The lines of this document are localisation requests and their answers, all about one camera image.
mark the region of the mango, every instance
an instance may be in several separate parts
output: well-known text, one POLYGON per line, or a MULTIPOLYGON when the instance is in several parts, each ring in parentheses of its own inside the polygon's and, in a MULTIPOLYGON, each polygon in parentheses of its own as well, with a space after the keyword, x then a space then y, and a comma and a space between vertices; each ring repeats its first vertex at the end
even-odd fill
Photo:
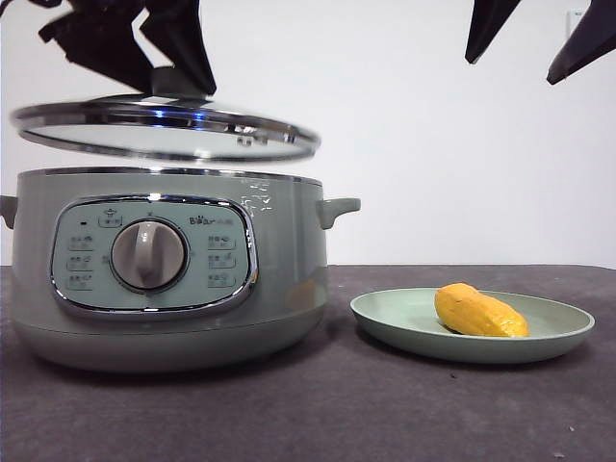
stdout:
POLYGON ((524 316, 508 304, 461 282, 442 287, 434 296, 441 321, 461 334, 491 337, 527 337, 524 316))

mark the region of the chrome trim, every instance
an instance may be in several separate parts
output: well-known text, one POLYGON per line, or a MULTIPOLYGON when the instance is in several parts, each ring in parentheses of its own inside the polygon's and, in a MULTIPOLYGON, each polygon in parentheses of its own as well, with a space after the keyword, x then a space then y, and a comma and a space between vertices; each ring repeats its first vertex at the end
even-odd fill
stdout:
POLYGON ((184 168, 184 167, 61 167, 61 168, 41 168, 36 170, 22 171, 18 178, 29 178, 31 176, 51 176, 51 175, 74 175, 81 173, 143 173, 149 175, 196 175, 196 176, 216 176, 223 178, 254 178, 277 181, 290 181, 293 183, 304 183, 322 187, 319 180, 305 178, 301 176, 283 175, 279 173, 261 173, 257 171, 243 170, 219 170, 209 168, 184 168))
POLYGON ((142 94, 117 95, 82 102, 41 104, 13 111, 11 120, 25 140, 60 149, 71 149, 113 156, 145 157, 172 161, 263 162, 300 159, 313 156, 321 139, 307 129, 256 115, 245 115, 225 109, 214 101, 147 97, 142 94), (32 130, 56 125, 123 125, 177 128, 227 134, 255 140, 254 145, 268 141, 293 147, 294 153, 232 155, 214 153, 206 159, 190 153, 160 152, 69 141, 35 133, 32 130))
POLYGON ((248 272, 246 278, 240 288, 238 288, 233 294, 221 298, 220 300, 204 303, 202 305, 195 306, 179 306, 174 308, 158 309, 157 311, 151 311, 148 308, 139 309, 118 309, 109 308, 104 309, 100 307, 89 306, 84 303, 79 303, 71 300, 62 293, 53 273, 54 254, 56 243, 58 239, 58 231, 60 228, 60 221, 63 214, 73 207, 79 205, 91 205, 99 202, 119 202, 119 201, 146 201, 153 202, 151 194, 131 194, 131 195, 101 195, 95 197, 84 197, 76 201, 71 202, 62 209, 58 218, 56 219, 56 230, 54 234, 53 244, 51 247, 51 258, 49 265, 49 280, 53 289, 55 298, 61 303, 61 306, 65 310, 79 317, 85 317, 89 319, 98 319, 103 321, 173 321, 186 317, 197 317, 203 315, 211 315, 225 311, 235 306, 238 306, 252 293, 254 285, 257 282, 259 274, 259 261, 257 258, 256 240, 254 238, 254 229, 252 221, 247 211, 242 208, 238 203, 228 199, 215 199, 193 195, 178 195, 178 194, 161 194, 160 198, 156 201, 174 202, 174 203, 190 203, 201 205, 214 205, 218 207, 225 207, 236 212, 240 219, 244 223, 245 232, 245 244, 248 253, 248 272))

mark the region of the plate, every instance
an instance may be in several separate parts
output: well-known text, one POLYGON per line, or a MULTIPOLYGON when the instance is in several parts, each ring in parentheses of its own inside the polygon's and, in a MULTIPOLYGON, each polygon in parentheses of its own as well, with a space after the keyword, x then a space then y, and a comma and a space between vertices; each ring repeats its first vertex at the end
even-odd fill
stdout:
POLYGON ((437 289, 396 289, 360 295, 350 302, 360 326, 378 340, 405 351, 450 361, 529 363, 577 347, 595 319, 575 306, 528 295, 486 292, 520 312, 528 337, 479 337, 443 326, 434 308, 437 289))

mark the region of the white background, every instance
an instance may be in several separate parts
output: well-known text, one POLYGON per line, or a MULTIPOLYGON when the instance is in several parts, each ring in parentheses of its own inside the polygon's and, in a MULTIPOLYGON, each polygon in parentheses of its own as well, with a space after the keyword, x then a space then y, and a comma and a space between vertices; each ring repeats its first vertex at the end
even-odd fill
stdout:
MULTIPOLYGON (((476 66, 464 60, 472 0, 202 1, 202 20, 216 100, 322 136, 309 161, 249 167, 361 197, 327 232, 330 263, 616 268, 616 53, 545 80, 567 11, 587 4, 521 2, 476 66)), ((11 127, 19 106, 131 91, 39 39, 61 11, 24 0, 2 18, 4 194, 22 170, 143 164, 29 144, 11 127)))

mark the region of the dial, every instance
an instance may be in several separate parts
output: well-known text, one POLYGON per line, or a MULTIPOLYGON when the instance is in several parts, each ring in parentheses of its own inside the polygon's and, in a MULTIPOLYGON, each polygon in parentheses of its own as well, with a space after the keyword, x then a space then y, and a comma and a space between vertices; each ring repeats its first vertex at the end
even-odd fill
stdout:
POLYGON ((112 249, 116 276, 139 290, 160 289, 177 280, 186 261, 186 247, 177 229, 143 220, 119 232, 112 249))

